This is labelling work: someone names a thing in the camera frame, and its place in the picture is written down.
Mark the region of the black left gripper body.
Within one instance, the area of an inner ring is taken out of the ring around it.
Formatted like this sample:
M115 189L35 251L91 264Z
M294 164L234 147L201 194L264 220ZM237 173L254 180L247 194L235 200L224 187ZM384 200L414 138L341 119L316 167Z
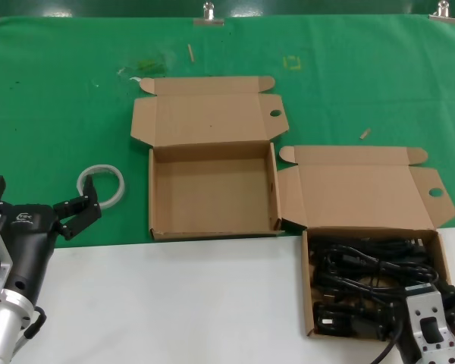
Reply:
M0 234L12 260L5 288L35 304L58 237L51 206L0 205Z

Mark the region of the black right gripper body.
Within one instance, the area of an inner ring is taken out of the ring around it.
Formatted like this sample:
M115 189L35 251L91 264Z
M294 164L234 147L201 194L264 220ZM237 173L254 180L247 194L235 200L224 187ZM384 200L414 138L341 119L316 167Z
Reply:
M416 364L422 358L421 351L410 328L402 330L396 346L404 364Z

